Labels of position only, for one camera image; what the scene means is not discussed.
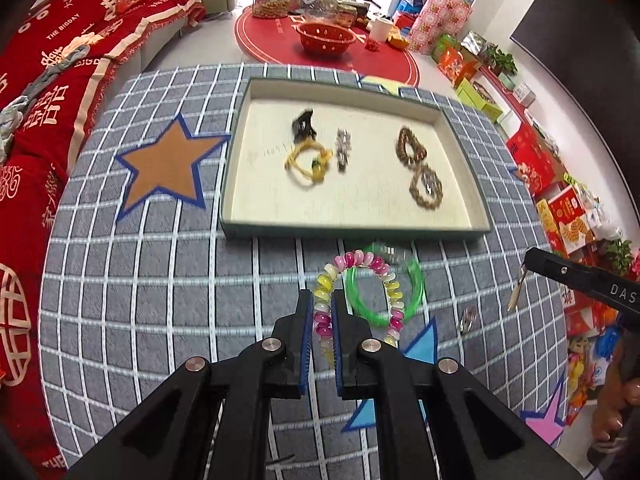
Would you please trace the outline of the person right hand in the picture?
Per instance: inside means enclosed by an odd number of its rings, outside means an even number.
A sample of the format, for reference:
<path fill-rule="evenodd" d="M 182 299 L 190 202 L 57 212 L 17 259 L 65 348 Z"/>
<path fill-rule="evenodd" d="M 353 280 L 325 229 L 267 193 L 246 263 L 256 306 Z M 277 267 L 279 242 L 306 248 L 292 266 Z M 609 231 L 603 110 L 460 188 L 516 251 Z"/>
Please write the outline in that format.
<path fill-rule="evenodd" d="M 639 333 L 623 330 L 591 419 L 588 460 L 603 479 L 639 478 Z"/>

